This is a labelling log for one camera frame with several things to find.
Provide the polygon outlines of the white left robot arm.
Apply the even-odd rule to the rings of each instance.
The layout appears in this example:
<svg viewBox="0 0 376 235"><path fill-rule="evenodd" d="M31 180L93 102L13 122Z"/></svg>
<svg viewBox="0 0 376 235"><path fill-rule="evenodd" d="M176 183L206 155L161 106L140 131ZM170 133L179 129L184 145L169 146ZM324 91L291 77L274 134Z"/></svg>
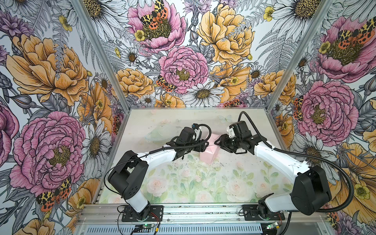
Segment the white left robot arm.
<svg viewBox="0 0 376 235"><path fill-rule="evenodd" d="M129 150L106 173L105 183L109 183L134 212L148 213L150 202L141 192L146 175L163 164L183 159L192 151L204 152L211 135L212 130L208 125L195 123L191 127L184 127L179 136L156 150L145 153Z"/></svg>

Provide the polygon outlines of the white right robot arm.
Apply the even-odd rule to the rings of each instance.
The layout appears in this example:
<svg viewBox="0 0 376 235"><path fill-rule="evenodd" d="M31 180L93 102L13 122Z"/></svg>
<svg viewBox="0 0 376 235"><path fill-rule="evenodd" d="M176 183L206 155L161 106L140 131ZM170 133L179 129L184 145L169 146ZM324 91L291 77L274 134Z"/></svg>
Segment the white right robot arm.
<svg viewBox="0 0 376 235"><path fill-rule="evenodd" d="M283 153L261 134L252 134L246 122L230 125L227 133L215 142L221 149L234 154L251 153L276 168L293 184L290 193L269 194L258 202L258 213L295 211L311 215L328 203L332 196L325 171L319 166L309 166Z"/></svg>

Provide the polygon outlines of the purple wrapping paper sheet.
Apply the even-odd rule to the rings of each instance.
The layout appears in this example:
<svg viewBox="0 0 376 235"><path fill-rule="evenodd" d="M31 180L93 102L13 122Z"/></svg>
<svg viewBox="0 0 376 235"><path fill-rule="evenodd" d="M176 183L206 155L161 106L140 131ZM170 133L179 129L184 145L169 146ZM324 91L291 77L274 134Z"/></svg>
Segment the purple wrapping paper sheet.
<svg viewBox="0 0 376 235"><path fill-rule="evenodd" d="M208 140L209 145L206 147L206 150L204 152L200 152L200 161L209 165L214 162L220 150L220 147L215 145L214 142L218 140L219 137L220 135L211 134L211 137Z"/></svg>

